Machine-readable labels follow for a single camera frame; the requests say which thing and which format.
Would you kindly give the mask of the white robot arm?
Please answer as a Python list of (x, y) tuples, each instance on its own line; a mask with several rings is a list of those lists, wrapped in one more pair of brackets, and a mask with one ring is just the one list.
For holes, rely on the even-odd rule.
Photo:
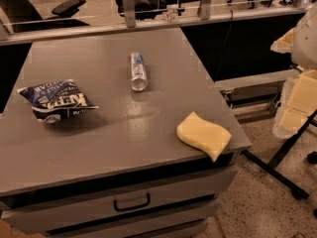
[(310, 8), (270, 49), (280, 54), (290, 53), (292, 62), (302, 69), (284, 83), (274, 117), (273, 135), (288, 139), (317, 110), (317, 7)]

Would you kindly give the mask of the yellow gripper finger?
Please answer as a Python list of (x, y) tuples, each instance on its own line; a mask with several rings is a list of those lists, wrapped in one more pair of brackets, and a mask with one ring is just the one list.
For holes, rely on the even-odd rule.
[(307, 70), (296, 78), (288, 78), (281, 91), (272, 134), (279, 139), (290, 138), (298, 133), (316, 109), (317, 70)]
[(287, 31), (282, 37), (272, 43), (270, 49), (279, 54), (291, 52), (294, 29)]

